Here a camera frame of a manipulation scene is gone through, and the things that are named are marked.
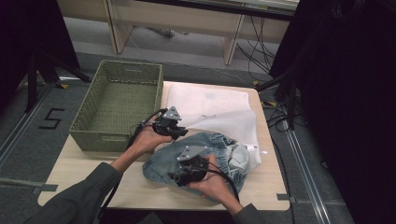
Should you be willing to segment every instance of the blue denim jeans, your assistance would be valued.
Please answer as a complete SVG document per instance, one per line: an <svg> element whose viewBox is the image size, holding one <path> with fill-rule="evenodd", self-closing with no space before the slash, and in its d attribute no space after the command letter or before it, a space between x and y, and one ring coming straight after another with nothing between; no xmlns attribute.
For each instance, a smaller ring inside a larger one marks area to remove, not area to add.
<svg viewBox="0 0 396 224"><path fill-rule="evenodd" d="M218 167L231 178L239 192L244 185L247 173L243 169L233 168L229 165L230 150L236 145L236 141L221 133L197 133L157 150L143 164L143 174L151 181L178 187L176 181L169 176L169 174L178 174L179 172L177 157L186 149L186 146L207 147L199 155L205 157L214 154ZM194 189L180 188L198 195L201 194Z"/></svg>

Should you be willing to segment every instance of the sleeve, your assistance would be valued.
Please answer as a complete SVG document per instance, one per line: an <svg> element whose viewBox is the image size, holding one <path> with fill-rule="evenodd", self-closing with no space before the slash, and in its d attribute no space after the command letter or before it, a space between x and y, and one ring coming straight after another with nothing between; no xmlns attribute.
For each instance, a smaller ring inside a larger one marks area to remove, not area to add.
<svg viewBox="0 0 396 224"><path fill-rule="evenodd" d="M239 213L233 216L236 224L262 224L264 219L262 214L253 204L244 207Z"/></svg>
<svg viewBox="0 0 396 224"><path fill-rule="evenodd" d="M25 223L93 223L103 200L121 175L102 162L87 178L50 199Z"/></svg>

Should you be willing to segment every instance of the person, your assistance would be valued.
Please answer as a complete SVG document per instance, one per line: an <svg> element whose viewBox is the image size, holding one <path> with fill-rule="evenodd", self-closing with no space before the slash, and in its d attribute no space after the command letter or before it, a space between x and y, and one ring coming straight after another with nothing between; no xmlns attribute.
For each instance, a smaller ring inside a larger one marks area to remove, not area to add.
<svg viewBox="0 0 396 224"><path fill-rule="evenodd" d="M55 195L25 223L94 223L105 197L130 165L158 145L171 141L170 136L155 133L151 126L144 127L134 143L118 158L110 164L100 163L86 179ZM207 159L212 163L209 169L217 169L215 156L210 155ZM190 182L188 188L201 191L203 198L210 197L221 203L235 223L263 223L263 217L254 205L244 207L238 202L220 175L207 172L202 181Z"/></svg>

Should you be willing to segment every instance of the basket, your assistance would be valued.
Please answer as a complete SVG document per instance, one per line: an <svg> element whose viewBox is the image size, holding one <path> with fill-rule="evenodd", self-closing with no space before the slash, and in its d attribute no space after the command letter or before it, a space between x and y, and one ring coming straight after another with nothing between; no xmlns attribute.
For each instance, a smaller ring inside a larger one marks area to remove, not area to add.
<svg viewBox="0 0 396 224"><path fill-rule="evenodd" d="M137 124L160 108L162 95L160 64L102 61L70 134L83 151L122 152Z"/></svg>

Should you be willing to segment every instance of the table top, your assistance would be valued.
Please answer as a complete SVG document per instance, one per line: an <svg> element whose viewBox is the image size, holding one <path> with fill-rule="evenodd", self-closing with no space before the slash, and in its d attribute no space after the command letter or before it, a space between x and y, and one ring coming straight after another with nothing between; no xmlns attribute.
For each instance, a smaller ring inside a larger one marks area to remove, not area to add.
<svg viewBox="0 0 396 224"><path fill-rule="evenodd" d="M204 88L216 88L248 93L251 109L256 113L257 137L262 153L262 164L247 174L245 184L239 193L241 204L253 203L259 210L285 211L289 201L279 201L277 194L286 194L274 147L271 141L265 116L258 93L254 89L224 87L181 82L163 83L162 107L166 106L169 87L173 84L191 85ZM64 148L56 161L47 184L58 185L56 191L41 192L38 203L43 205L57 193L77 182L93 171L102 161L111 163L120 155L119 152L81 151L73 137L68 136ZM225 210L215 202L202 199L186 190L154 183L147 180L142 173L142 165L149 157L143 156L134 162L125 172L120 186L108 207L130 209L168 209L168 210Z"/></svg>

